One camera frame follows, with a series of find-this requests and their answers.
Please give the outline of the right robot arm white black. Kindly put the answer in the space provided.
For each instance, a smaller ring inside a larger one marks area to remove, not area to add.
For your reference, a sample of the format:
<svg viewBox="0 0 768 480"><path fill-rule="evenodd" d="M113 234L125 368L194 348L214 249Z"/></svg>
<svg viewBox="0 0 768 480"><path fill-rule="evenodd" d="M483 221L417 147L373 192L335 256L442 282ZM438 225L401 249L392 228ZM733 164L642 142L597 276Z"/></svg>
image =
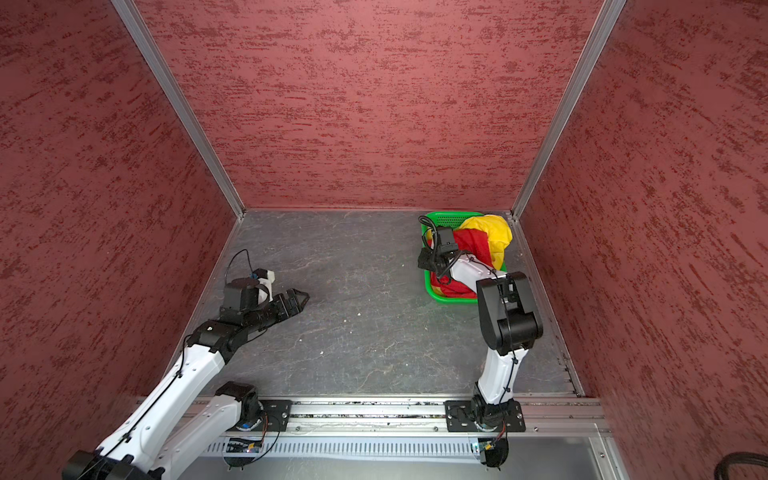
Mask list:
<svg viewBox="0 0 768 480"><path fill-rule="evenodd" d="M528 278L485 264L462 250L449 227L420 216L423 247L418 267L438 280L457 281L476 294L479 326L488 347L485 364L467 403L447 403L451 428L467 423L477 431L525 429L513 386L522 360L543 335L536 318L535 300Z"/></svg>

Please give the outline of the green plastic basket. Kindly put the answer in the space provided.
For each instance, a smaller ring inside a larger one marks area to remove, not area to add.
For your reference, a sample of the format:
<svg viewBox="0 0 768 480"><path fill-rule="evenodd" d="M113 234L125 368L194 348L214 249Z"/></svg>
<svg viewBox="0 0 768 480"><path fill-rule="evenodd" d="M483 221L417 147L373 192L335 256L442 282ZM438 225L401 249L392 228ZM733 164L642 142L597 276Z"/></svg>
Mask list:
<svg viewBox="0 0 768 480"><path fill-rule="evenodd" d="M496 271L505 267L505 251L512 242L513 235L507 221L495 214L479 212L431 212L421 221L422 244L424 248L433 247L432 226L448 228L452 231L457 253L466 259L470 254ZM427 292L438 302L466 304L475 302L476 294L465 284L449 278L448 274L438 278L436 273L425 273Z"/></svg>

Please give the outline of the red shorts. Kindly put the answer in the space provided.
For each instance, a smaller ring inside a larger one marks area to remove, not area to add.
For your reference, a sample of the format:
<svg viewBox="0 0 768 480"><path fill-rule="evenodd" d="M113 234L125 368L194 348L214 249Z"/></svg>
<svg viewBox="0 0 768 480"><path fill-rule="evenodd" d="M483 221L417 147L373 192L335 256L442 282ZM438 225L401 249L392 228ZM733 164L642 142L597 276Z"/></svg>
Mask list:
<svg viewBox="0 0 768 480"><path fill-rule="evenodd" d="M460 250L468 251L488 267L493 267L488 251L487 236L484 232L477 230L454 230L454 236ZM460 281L448 281L446 277L438 280L435 274L430 272L427 275L429 290L435 297L461 300L477 299L476 294Z"/></svg>

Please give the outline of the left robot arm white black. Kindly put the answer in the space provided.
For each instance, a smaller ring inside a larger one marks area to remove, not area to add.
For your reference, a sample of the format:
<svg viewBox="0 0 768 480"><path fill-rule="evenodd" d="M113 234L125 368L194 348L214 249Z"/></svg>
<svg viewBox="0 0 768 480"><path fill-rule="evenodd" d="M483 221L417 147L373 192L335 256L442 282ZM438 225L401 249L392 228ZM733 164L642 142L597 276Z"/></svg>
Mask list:
<svg viewBox="0 0 768 480"><path fill-rule="evenodd" d="M229 381L184 426L178 423L203 388L247 343L303 312L310 296L272 291L274 274L257 269L225 284L216 318L183 341L171 370L140 406L99 446L78 451L62 470L65 479L177 479L226 431L284 431L288 415L272 413L254 386Z"/></svg>

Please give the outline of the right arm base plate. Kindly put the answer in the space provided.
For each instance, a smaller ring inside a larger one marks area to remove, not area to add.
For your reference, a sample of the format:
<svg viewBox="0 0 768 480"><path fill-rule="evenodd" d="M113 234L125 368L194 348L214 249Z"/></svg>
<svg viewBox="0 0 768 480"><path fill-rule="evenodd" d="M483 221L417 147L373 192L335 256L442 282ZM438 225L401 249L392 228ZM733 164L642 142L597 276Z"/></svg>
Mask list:
<svg viewBox="0 0 768 480"><path fill-rule="evenodd" d="M481 397L444 402L449 432L521 433L526 431L521 404L515 400L492 405Z"/></svg>

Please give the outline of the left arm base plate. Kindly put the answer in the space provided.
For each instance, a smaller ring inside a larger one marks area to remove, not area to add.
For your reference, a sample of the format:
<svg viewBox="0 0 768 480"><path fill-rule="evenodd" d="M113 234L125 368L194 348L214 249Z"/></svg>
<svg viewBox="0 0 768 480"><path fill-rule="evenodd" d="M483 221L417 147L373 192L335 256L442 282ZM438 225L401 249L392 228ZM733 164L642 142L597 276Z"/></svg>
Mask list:
<svg viewBox="0 0 768 480"><path fill-rule="evenodd" d="M242 432L283 432L291 414L293 402L286 399L247 400L235 429Z"/></svg>

